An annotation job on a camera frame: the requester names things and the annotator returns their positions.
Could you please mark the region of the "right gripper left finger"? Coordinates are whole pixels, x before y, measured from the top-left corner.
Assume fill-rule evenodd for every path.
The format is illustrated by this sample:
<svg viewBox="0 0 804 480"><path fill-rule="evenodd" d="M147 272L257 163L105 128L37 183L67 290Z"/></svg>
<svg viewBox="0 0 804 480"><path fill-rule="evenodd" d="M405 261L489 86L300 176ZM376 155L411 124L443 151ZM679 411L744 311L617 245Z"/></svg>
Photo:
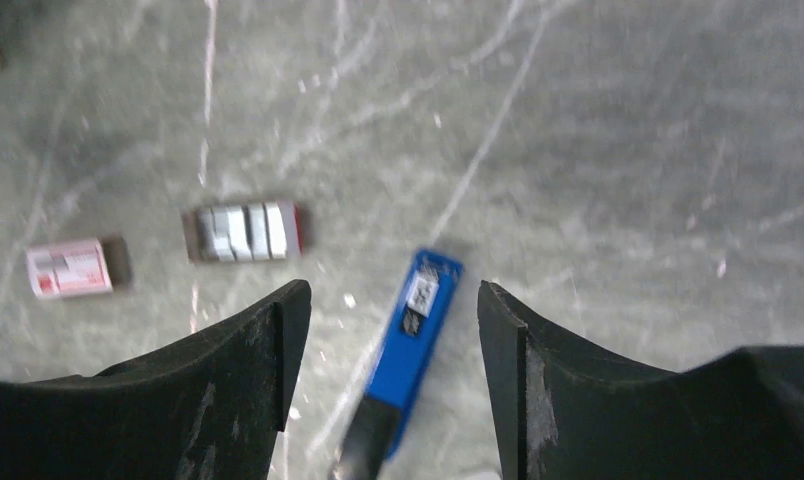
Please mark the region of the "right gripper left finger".
<svg viewBox="0 0 804 480"><path fill-rule="evenodd" d="M311 297L294 280L96 375L0 381L0 479L266 478Z"/></svg>

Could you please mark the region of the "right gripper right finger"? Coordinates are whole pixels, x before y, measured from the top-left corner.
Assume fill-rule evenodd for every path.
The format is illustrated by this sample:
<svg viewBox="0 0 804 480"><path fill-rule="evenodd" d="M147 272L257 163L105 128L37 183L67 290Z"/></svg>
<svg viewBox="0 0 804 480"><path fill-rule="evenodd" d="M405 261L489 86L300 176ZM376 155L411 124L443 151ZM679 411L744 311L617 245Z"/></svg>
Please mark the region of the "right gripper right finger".
<svg viewBox="0 0 804 480"><path fill-rule="evenodd" d="M804 479L804 346L652 367L483 282L477 318L506 479Z"/></svg>

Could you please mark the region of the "blue stapler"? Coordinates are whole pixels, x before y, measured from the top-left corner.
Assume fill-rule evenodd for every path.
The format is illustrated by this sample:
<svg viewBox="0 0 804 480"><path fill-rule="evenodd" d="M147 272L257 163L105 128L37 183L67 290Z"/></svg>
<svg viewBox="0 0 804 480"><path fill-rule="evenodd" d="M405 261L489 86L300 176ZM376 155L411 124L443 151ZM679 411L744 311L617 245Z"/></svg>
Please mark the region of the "blue stapler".
<svg viewBox="0 0 804 480"><path fill-rule="evenodd" d="M376 479L397 451L463 270L435 250L414 253L330 479Z"/></svg>

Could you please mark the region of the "staple tray with staples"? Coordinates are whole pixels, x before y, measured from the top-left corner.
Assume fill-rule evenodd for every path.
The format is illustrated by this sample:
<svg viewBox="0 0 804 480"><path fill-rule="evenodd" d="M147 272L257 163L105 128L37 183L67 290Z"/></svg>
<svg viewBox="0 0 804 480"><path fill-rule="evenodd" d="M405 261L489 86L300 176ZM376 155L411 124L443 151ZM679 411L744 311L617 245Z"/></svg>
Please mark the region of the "staple tray with staples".
<svg viewBox="0 0 804 480"><path fill-rule="evenodd" d="M292 201L204 205L181 215L188 258L197 263L272 261L303 253Z"/></svg>

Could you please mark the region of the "red white staple box sleeve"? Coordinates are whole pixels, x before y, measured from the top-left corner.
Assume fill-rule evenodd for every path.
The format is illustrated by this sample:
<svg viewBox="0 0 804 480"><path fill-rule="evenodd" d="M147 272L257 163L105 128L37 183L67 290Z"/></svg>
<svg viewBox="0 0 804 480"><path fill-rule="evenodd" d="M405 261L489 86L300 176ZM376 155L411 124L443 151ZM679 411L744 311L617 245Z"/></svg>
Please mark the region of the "red white staple box sleeve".
<svg viewBox="0 0 804 480"><path fill-rule="evenodd" d="M132 279L129 251L120 236L32 246L25 262L32 292L40 300L112 293Z"/></svg>

